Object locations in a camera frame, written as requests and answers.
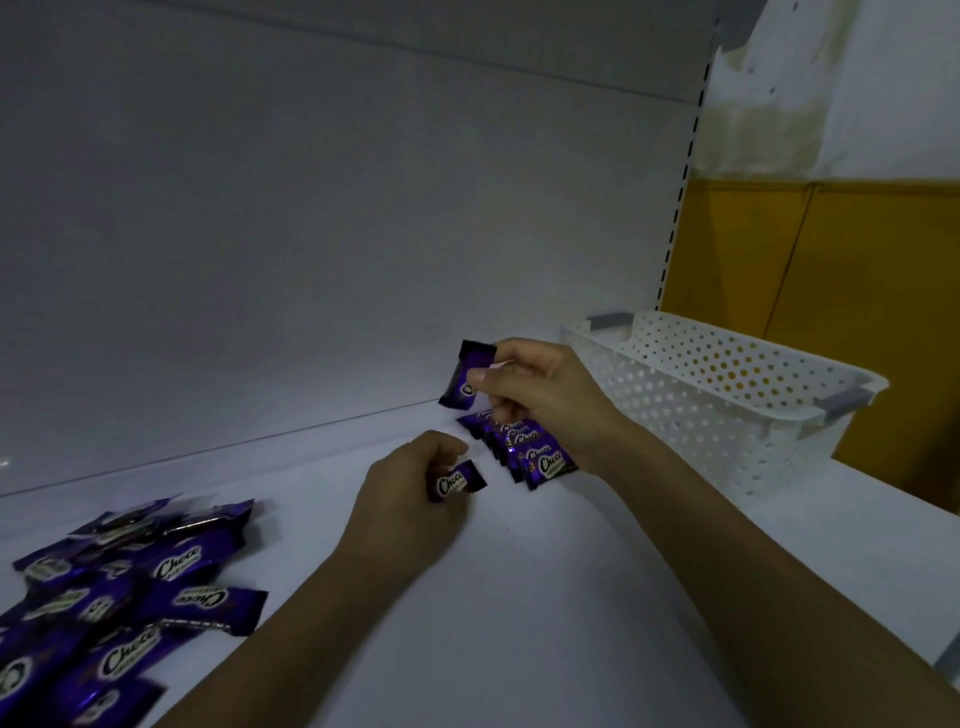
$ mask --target person's right hand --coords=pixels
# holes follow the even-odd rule
[[[574,462],[597,473],[605,445],[630,427],[573,349],[530,339],[496,345],[498,369],[471,369],[467,382],[490,396],[493,418],[506,425],[525,417],[543,425]]]

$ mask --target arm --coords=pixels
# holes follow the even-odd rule
[[[468,496],[438,505],[424,489],[466,451],[425,432],[374,463],[333,554],[158,728],[305,725],[357,647],[463,528]]]
[[[960,694],[622,415],[568,347],[511,339],[468,381],[606,480],[670,565],[764,725],[960,725]]]

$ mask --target chocolate bar in hand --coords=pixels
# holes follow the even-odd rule
[[[487,481],[477,471],[472,460],[465,460],[446,475],[427,481],[426,496],[434,503],[444,502],[444,498],[457,491],[476,493],[487,487]]]
[[[446,392],[440,397],[440,404],[451,409],[470,409],[477,393],[467,384],[467,372],[471,369],[487,369],[493,364],[495,356],[496,346],[493,344],[464,340],[457,368],[453,370]]]

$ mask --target white wall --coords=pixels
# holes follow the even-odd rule
[[[960,3],[769,0],[716,58],[707,177],[960,177]]]
[[[485,2],[484,34],[441,39],[513,38]],[[0,4],[0,494],[435,401],[464,338],[653,308],[712,13],[644,8],[642,67],[571,20],[525,69],[536,33],[454,59],[291,17]]]

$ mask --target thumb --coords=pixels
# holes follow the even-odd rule
[[[545,381],[539,376],[529,376],[509,369],[471,369],[467,382],[474,389],[487,395],[503,397],[534,409],[544,397]]]

